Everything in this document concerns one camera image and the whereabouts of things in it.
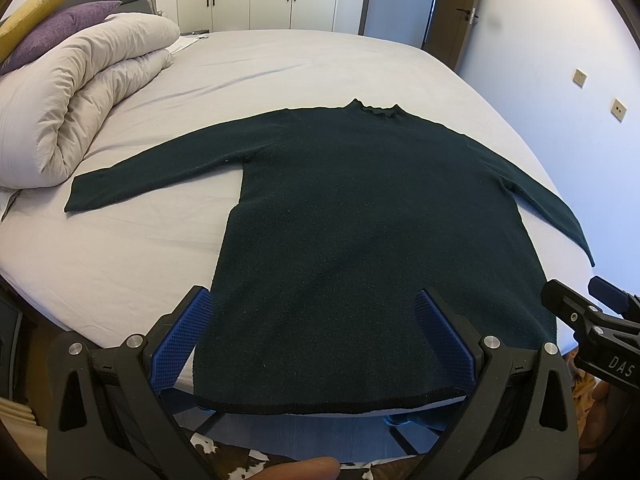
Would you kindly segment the person's left hand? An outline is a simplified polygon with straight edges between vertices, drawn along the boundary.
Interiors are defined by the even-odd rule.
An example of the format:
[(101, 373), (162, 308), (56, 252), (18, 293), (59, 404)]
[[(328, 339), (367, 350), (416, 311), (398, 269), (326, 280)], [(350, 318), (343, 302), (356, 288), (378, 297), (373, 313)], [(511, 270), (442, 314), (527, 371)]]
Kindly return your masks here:
[(332, 457), (272, 466), (255, 474), (254, 480), (335, 480), (341, 472), (340, 463)]

